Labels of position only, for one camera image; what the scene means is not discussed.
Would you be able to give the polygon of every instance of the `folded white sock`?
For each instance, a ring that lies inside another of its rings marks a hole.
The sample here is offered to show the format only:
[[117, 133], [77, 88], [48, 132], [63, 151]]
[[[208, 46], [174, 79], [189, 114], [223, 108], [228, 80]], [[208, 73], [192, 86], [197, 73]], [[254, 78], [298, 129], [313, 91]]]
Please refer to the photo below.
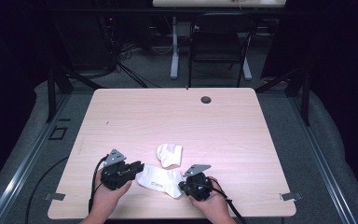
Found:
[[162, 144], [157, 148], [157, 157], [164, 168], [170, 165], [180, 165], [182, 159], [182, 146], [176, 144]]
[[178, 184], [183, 180], [180, 171], [164, 170], [155, 166], [146, 165], [141, 173], [136, 175], [136, 181], [149, 189], [168, 193], [177, 198], [182, 195]]

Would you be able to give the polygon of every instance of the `chair backrest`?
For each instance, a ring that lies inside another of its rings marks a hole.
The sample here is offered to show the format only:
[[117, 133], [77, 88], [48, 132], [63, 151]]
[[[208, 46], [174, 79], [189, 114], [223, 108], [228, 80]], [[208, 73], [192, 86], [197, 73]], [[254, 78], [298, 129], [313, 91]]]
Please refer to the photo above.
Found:
[[190, 32], [248, 33], [255, 30], [255, 20], [243, 13], [205, 13], [192, 21]]

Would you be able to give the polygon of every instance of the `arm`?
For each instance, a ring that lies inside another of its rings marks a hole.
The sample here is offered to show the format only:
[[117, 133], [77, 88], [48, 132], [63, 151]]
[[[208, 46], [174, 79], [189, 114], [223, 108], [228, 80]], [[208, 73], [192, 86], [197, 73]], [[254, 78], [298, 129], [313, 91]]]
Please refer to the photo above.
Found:
[[[219, 185], [212, 181], [212, 185], [215, 189], [220, 189]], [[208, 218], [213, 224], [235, 224], [235, 220], [230, 216], [228, 212], [228, 206], [226, 200], [222, 195], [216, 191], [212, 191], [211, 195], [204, 202], [198, 202], [193, 197], [189, 196], [188, 199], [191, 201], [193, 206], [199, 208], [202, 213]]]
[[102, 169], [98, 171], [95, 179], [95, 188], [98, 189], [94, 194], [92, 209], [89, 212], [89, 215], [80, 222], [82, 224], [104, 223], [115, 210], [118, 200], [129, 190], [131, 186], [131, 181], [128, 181], [119, 189], [108, 189], [104, 185], [101, 185], [101, 172]]

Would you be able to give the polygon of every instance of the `black chair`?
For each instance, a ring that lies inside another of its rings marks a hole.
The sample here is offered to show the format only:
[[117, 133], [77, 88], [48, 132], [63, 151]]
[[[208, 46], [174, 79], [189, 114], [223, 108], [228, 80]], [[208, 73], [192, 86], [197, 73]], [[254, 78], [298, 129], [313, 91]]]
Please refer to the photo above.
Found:
[[256, 22], [242, 13], [206, 13], [190, 26], [188, 87], [191, 87], [192, 63], [234, 63], [241, 65], [237, 87], [243, 75], [243, 64]]

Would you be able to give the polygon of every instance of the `white desk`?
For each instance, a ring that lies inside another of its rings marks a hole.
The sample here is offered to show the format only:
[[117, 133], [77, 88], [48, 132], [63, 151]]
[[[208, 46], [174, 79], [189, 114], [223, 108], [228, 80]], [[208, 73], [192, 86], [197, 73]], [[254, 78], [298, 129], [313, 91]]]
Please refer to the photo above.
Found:
[[[154, 7], [284, 7], [286, 0], [153, 0]], [[177, 48], [176, 18], [172, 20], [172, 64], [171, 78], [178, 77], [179, 53]], [[252, 80], [247, 59], [243, 64], [245, 80]]]
[[[211, 97], [209, 104], [202, 96]], [[83, 218], [88, 214], [90, 184], [97, 162], [116, 148], [127, 163], [161, 168], [157, 147], [183, 146], [182, 174], [193, 164], [210, 164], [244, 217], [290, 217], [293, 202], [280, 161], [254, 90], [136, 89], [97, 90], [66, 164], [48, 216]], [[111, 218], [197, 218], [203, 214], [183, 194], [178, 199], [141, 187], [136, 180]]]

